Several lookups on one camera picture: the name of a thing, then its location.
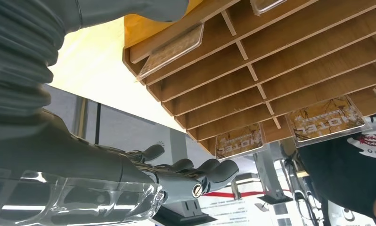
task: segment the black shirt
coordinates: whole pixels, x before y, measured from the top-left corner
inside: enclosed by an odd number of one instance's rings
[[[375,218],[376,115],[367,120],[373,130],[305,146],[299,153],[320,195]]]

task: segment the wooden shelf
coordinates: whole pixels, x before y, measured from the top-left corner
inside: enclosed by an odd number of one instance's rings
[[[376,0],[294,0],[261,16],[249,0],[204,1],[123,62],[137,75],[199,22],[202,44],[141,83],[211,153],[218,135],[259,122],[267,143],[290,137],[286,113],[341,95],[376,112]]]

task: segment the vertical pole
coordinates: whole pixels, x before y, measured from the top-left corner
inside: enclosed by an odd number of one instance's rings
[[[72,132],[83,139],[87,135],[88,99],[77,96]]]

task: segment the robotic hand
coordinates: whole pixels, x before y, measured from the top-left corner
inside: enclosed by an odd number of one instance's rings
[[[47,68],[68,32],[136,13],[181,18],[188,0],[0,0],[0,225],[115,225],[152,217],[163,203],[218,190],[232,161],[152,166],[164,150],[124,152],[71,135],[42,109]]]

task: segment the yellow surface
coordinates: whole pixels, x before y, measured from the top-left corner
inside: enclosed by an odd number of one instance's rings
[[[51,86],[184,131],[122,62],[123,18],[66,36]]]
[[[203,0],[190,0],[186,14],[192,11],[202,1]],[[173,24],[174,23],[156,22],[138,15],[127,15],[124,17],[125,46],[131,47]]]

